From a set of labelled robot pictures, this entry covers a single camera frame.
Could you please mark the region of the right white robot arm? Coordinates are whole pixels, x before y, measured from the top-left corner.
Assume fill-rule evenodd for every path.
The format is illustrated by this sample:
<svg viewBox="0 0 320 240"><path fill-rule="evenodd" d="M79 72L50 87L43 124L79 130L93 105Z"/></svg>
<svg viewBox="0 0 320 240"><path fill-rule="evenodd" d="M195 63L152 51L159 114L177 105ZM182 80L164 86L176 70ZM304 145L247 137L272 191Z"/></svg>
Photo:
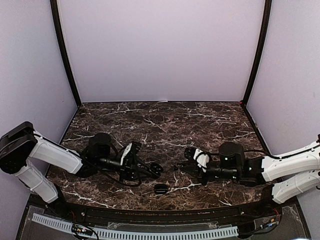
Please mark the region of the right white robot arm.
<svg viewBox="0 0 320 240"><path fill-rule="evenodd" d="M283 204L320 184L319 140L280 155L261 151L258 157L246 158L246 153L241 144L230 141L221 144L217 153L187 147L184 150L187 161L181 163L180 169L204 186L213 179L224 179L256 187L287 176L287 180L263 189L263 200L255 205L255 213L260 217L273 211L275 203Z"/></svg>

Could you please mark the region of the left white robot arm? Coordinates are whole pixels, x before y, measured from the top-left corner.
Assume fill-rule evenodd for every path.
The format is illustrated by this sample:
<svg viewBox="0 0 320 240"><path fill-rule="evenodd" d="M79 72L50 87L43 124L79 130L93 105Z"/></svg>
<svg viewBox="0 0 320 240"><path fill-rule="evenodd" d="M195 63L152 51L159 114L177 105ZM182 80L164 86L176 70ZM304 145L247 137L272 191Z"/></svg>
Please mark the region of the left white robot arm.
<svg viewBox="0 0 320 240"><path fill-rule="evenodd" d="M51 204L51 210L60 218L67 218L70 206L63 201L57 186L50 182L33 165L32 159L59 167L79 178L88 178L98 172L112 181L138 187L145 178L157 179L163 168L157 163L150 165L138 156L141 143L133 141L117 150L107 133L90 137L83 151L77 152L57 144L41 135L29 121L13 128L0 138L0 169L14 175L43 201Z"/></svg>

